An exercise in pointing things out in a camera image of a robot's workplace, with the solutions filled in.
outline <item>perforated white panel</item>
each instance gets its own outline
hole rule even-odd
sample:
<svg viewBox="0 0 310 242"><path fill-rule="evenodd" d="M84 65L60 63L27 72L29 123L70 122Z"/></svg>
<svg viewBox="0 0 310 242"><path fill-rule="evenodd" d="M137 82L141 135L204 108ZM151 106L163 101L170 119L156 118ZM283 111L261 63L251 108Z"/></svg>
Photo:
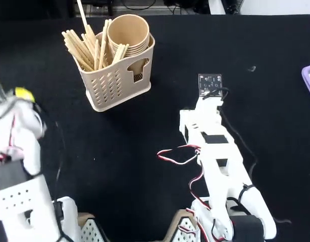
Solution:
<svg viewBox="0 0 310 242"><path fill-rule="evenodd" d="M33 209L35 204L50 202L43 175L0 191L0 220Z"/></svg>
<svg viewBox="0 0 310 242"><path fill-rule="evenodd" d="M183 218L180 225L192 231L196 230L189 218ZM195 235L193 233L185 233L177 229L175 235L173 236L172 242L195 242Z"/></svg>
<svg viewBox="0 0 310 242"><path fill-rule="evenodd" d="M82 242L105 242L93 219L88 219L81 229Z"/></svg>

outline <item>stack of paper cups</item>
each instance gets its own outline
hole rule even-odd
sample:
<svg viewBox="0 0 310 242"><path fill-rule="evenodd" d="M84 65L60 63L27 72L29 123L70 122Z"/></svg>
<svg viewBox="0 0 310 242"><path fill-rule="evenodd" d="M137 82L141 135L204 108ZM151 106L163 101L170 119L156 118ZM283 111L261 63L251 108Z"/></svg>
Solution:
<svg viewBox="0 0 310 242"><path fill-rule="evenodd" d="M121 15L111 22L108 31L109 46L115 56L119 44L129 44L125 57L142 53L149 44L149 26L140 16L127 14ZM141 59L129 67L134 75L143 71L145 60Z"/></svg>

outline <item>black cable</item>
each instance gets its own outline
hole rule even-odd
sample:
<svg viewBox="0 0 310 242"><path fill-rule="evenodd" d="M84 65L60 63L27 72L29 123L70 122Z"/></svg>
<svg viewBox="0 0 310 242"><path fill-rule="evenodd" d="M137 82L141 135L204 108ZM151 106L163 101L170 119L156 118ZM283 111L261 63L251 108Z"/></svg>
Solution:
<svg viewBox="0 0 310 242"><path fill-rule="evenodd" d="M175 10L176 10L176 7L177 7L177 5L175 5L175 7L174 7L174 9L173 9L173 15L174 15L174 12L175 12Z"/></svg>
<svg viewBox="0 0 310 242"><path fill-rule="evenodd" d="M170 9L170 7L169 6L167 6L167 8L171 11L171 13L173 14L173 10L172 9Z"/></svg>
<svg viewBox="0 0 310 242"><path fill-rule="evenodd" d="M254 162L253 164L250 166L249 170L248 170L248 176L250 178L250 180L252 180L252 172L255 168L255 166L258 164L258 159L256 157L256 155L253 153L253 151L247 146L247 144L245 143L244 139L242 138L242 136L235 130L234 127L232 127L232 125L230 124L229 120L227 119L226 115L224 114L224 112L222 111L222 108L220 107L220 114L222 116L222 118L224 119L225 123L227 124L227 126L229 126L229 129L238 136L239 140L241 141L242 145L247 149L247 151L251 154L251 156L254 158ZM276 222L276 223L289 223L289 224L292 224L292 221L289 220L289 219L277 219L275 217L272 217L273 220Z"/></svg>
<svg viewBox="0 0 310 242"><path fill-rule="evenodd" d="M61 241L62 238L65 238L68 242L74 242L67 234L64 233L63 229L62 229L62 225L61 225L61 220L57 215L57 210L56 210L56 205L57 205L57 197L58 197L58 181L60 178L60 173L61 173L61 169L64 163L64 159L67 160L67 152L66 152L66 144L65 144L65 139L64 139L64 134L63 134L63 129L61 127L61 125L56 121L53 120L53 118L51 117L51 115L49 114L49 112L46 110L46 108L44 108L41 104L38 104L37 102L35 103L36 107L38 110L42 110L46 116L49 118L50 122L55 124L55 127L57 128L57 130L59 131L60 134L60 138L62 141L62 145L63 145L63 156L61 156L60 158L60 163L59 163L59 168L58 168L58 172L55 178L55 190L54 190L54 212L55 212L55 217L56 217L56 221L57 221L57 225L58 225L58 229L60 232L60 237L57 240L57 242Z"/></svg>
<svg viewBox="0 0 310 242"><path fill-rule="evenodd" d="M215 235L214 235L215 224L216 224L216 219L214 218L214 223L212 224L212 228L211 228L211 236L212 236L212 238L214 238L215 242L226 241L224 238L223 239L218 239L218 238L215 237Z"/></svg>
<svg viewBox="0 0 310 242"><path fill-rule="evenodd" d="M213 94L215 94L215 93L217 93L217 92L220 92L220 91L225 91L225 92L226 92L225 95L222 94L221 101L223 101L223 100L225 100L225 98L228 96L228 94L229 94L229 92L230 92L229 89L226 88L226 87L217 88L216 90L213 90L212 92L209 92L209 93L208 93L207 95L205 95L202 99L203 99L203 100L206 100L207 98L212 97Z"/></svg>
<svg viewBox="0 0 310 242"><path fill-rule="evenodd" d="M234 134L236 134L238 136L238 139L240 140L241 144L246 148L246 150L249 152L249 154L254 158L254 162L253 162L253 164L250 166L250 168L248 170L248 176L252 180L252 172L253 172L255 166L258 164L258 159L257 159L256 155L253 153L253 151L247 146L247 144L245 143L245 141L242 138L242 136L238 133L238 131L236 131L235 128L232 127L232 125L230 124L229 120L227 119L227 117L225 116L224 112L222 111L221 107L220 107L220 114L221 114L222 118L224 119L225 123L227 124L227 126L229 127L229 129Z"/></svg>
<svg viewBox="0 0 310 242"><path fill-rule="evenodd" d="M130 8L128 7L125 3L124 3L124 0L120 0L122 5L126 8L126 9L130 9L130 10L146 10L146 9L149 9L150 7L152 7L155 3L156 3L156 0L154 0L154 2L152 2L148 7L146 8L142 8L142 9L133 9L133 8Z"/></svg>

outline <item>wire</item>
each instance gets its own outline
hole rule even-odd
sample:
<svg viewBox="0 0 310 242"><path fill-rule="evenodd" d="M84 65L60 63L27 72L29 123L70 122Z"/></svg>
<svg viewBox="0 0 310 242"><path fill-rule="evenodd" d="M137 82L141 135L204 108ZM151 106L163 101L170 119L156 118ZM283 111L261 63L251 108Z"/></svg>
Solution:
<svg viewBox="0 0 310 242"><path fill-rule="evenodd" d="M258 164L258 159L256 157L256 155L253 153L253 151L248 147L248 145L246 144L246 142L244 141L244 139L242 138L242 136L238 133L237 130L235 130L234 127L232 127L232 125L230 124L229 120L227 119L226 115L224 114L224 112L222 111L222 108L220 108L220 114L222 116L222 118L224 119L225 123L227 124L227 126L229 127L229 129L238 136L241 144L246 148L246 150L248 151L248 153L254 158L254 162L253 164L250 166L249 170L248 170L248 176L250 178L250 180L252 180L252 172L253 169L255 168L255 166Z"/></svg>
<svg viewBox="0 0 310 242"><path fill-rule="evenodd" d="M192 196L193 196L195 199L199 200L199 201L205 206L205 208L211 210L210 205L207 204L207 203L205 203L205 202L204 202L198 195L196 195L196 194L193 192L193 190L192 190L192 184L193 184L195 181L198 181L198 180L200 180L200 179L203 177L203 173L204 173L204 172L203 172L203 166L202 166L202 162L201 162L201 161L200 161L200 165L201 165L201 173L200 173L200 175L196 176L195 178L193 178L192 180L189 181L189 189L190 189L190 192L191 192Z"/></svg>
<svg viewBox="0 0 310 242"><path fill-rule="evenodd" d="M175 7L174 7L174 9L173 9L173 15L174 15L174 12L175 12L175 10L176 10L176 7L177 7L177 5L175 5Z"/></svg>
<svg viewBox="0 0 310 242"><path fill-rule="evenodd" d="M122 5L126 8L126 9L130 9L130 10L146 10L146 9L149 9L150 7L152 7L155 3L156 3L156 0L154 0L148 7L146 8L141 8L141 9L134 9L134 8L130 8L128 7L125 3L124 3L124 0L120 0Z"/></svg>
<svg viewBox="0 0 310 242"><path fill-rule="evenodd" d="M274 219L274 221L275 221L276 223L289 223L289 224L292 224L292 221L289 220L289 219L277 219L277 218L275 218L275 217L273 217L273 219Z"/></svg>
<svg viewBox="0 0 310 242"><path fill-rule="evenodd" d="M182 225L177 225L177 227L178 227L178 229L180 230L180 231L182 231L183 233L186 233L186 234L193 234L194 236L196 236L196 232L198 231L198 229L196 229L196 230L190 230L190 229L188 229L188 228L186 228L186 227L184 227L184 226L182 226Z"/></svg>
<svg viewBox="0 0 310 242"><path fill-rule="evenodd" d="M250 166L249 170L248 170L248 176L250 178L250 180L252 180L252 173L253 173L253 170L254 168L256 167L256 165L258 164L258 158L257 156L254 154L254 152L247 146L246 142L244 141L244 139L242 138L242 136L238 133L238 131L230 124L229 120L227 119L226 115L224 114L222 108L220 107L220 114L222 116L222 118L224 119L225 123L227 124L227 126L229 126L229 129L238 136L240 142L242 143L242 145L246 148L246 150L248 151L248 153L253 157L254 159L254 162L253 164ZM276 223L289 223L289 224L292 224L292 221L289 220L289 219L277 219L275 217L273 217L273 220L276 222Z"/></svg>
<svg viewBox="0 0 310 242"><path fill-rule="evenodd" d="M225 241L224 238L216 238L215 235L214 235L214 227L215 227L215 224L216 224L216 219L214 218L214 223L212 225L212 228L211 228L211 236L212 238L214 238L215 242L222 242L222 241Z"/></svg>
<svg viewBox="0 0 310 242"><path fill-rule="evenodd" d="M216 90L213 90L212 92L207 93L202 99L205 100L205 99L207 99L207 98L209 98L209 97L212 97L213 94L215 94L215 93L217 93L217 92L220 92L220 91L226 91L226 94L225 94L225 95L222 94L222 97L221 97L221 101L223 101L223 100L225 100L225 98L226 98L226 97L228 96L228 94L229 94L229 89L226 88L226 87L217 88Z"/></svg>
<svg viewBox="0 0 310 242"><path fill-rule="evenodd" d="M195 154L194 156L192 156L190 159L188 159L188 160L186 160L186 161L184 161L184 162L177 162L176 160L173 160L173 159L171 159L171 158L168 158L168 157L166 157L166 156L161 155L161 154L164 154L164 153L166 153L166 152L169 152L169 151L171 151L171 150L173 150L173 149L161 150L161 151L159 151L159 152L157 153L157 157L158 157L159 159L162 159L162 160L165 160L165 161L169 161L169 162L171 162L171 163L173 163L173 164L176 164L176 165L186 165L187 163L189 163L190 161L193 161L193 160L198 156L198 154L199 154L199 152L200 152L200 147L199 147L199 146L196 146L196 145L181 145L181 146L178 146L177 148L184 148L184 147L192 147L192 148L195 149L195 152L196 152L196 154Z"/></svg>
<svg viewBox="0 0 310 242"><path fill-rule="evenodd" d="M171 13L173 14L173 10L172 9L170 9L170 7L169 6L167 6L167 8L171 11Z"/></svg>
<svg viewBox="0 0 310 242"><path fill-rule="evenodd" d="M194 210L189 209L189 208L186 208L185 211L191 213L191 214L195 217L195 212L194 212ZM202 234L204 235L204 240L205 240L205 242L210 242L210 241L209 241L209 238L208 238L208 236L207 236L207 234L206 234L206 232L205 232L205 230L204 230L204 228L203 228L203 226L202 226L202 224L198 221L198 218L197 218L197 217L195 217L195 218L196 218L196 220L197 220L197 226L199 227L200 231L201 231Z"/></svg>
<svg viewBox="0 0 310 242"><path fill-rule="evenodd" d="M38 110L42 110L46 114L46 116L49 118L51 123L55 124L56 128L59 131L60 138L61 138L62 145L63 145L63 156L64 157L62 158L62 156L61 156L61 158L60 158L59 168L58 168L58 172L57 172L57 175L56 175L56 178L55 178L55 190L54 190L54 212L55 212L55 217L56 217L58 229L59 229L59 232L60 232L60 237L57 240L57 242L61 241L62 238L65 238L68 242L74 242L67 234L64 233L64 231L62 229L61 220L57 216L57 211L56 211L56 204L57 204L57 197L58 197L58 181L60 179L60 174L61 174L61 169L63 167L64 158L67 160L67 149L66 149L66 143L65 143L65 139L64 139L63 129L62 129L61 125L56 120L52 119L52 117L49 114L49 112L41 104L38 104L36 102L35 105L37 105L37 109Z"/></svg>

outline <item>plastic container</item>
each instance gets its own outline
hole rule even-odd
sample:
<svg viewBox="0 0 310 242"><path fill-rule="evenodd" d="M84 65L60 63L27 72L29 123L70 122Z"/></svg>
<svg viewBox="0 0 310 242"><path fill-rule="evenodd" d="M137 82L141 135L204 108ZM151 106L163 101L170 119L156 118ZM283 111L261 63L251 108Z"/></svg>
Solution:
<svg viewBox="0 0 310 242"><path fill-rule="evenodd" d="M97 34L96 37L100 41L102 33ZM79 63L74 59L86 88L86 96L95 111L106 111L150 89L154 45L155 40L150 35L148 48L142 53L126 57L115 64L93 72L82 70ZM106 48L106 61L112 62L109 45ZM131 66L136 70L141 67L142 72L132 71Z"/></svg>

